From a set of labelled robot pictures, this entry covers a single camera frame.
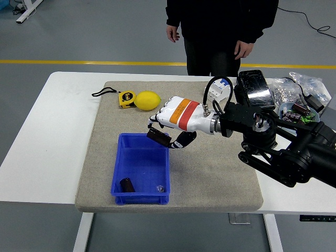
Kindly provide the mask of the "person's left hand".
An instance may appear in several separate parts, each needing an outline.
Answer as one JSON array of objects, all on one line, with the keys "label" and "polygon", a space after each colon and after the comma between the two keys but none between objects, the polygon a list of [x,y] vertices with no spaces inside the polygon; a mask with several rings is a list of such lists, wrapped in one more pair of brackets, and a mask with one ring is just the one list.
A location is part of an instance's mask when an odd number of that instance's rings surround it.
[{"label": "person's left hand", "polygon": [[253,47],[254,43],[245,43],[238,40],[234,50],[235,60],[248,57],[252,52]]}]

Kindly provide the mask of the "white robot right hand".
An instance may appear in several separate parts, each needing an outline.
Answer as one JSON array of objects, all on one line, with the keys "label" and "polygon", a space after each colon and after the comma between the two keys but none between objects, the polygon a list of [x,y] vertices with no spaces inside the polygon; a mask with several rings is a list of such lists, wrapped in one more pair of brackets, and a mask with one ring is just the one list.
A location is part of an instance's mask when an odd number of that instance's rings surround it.
[{"label": "white robot right hand", "polygon": [[[197,131],[213,135],[217,117],[214,110],[206,109],[199,102],[173,96],[155,115],[150,116],[147,137],[166,148],[182,149],[196,139]],[[172,141],[170,136],[154,128],[154,123],[162,128],[180,130],[181,133]]]}]

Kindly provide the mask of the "person's right hand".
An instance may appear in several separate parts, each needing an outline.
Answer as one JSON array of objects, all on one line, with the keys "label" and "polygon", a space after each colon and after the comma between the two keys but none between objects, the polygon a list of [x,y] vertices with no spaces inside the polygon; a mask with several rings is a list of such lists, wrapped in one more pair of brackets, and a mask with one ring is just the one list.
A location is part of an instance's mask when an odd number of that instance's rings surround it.
[{"label": "person's right hand", "polygon": [[180,39],[180,34],[178,33],[178,27],[176,26],[167,25],[166,34],[167,38],[173,43],[179,41]]}]

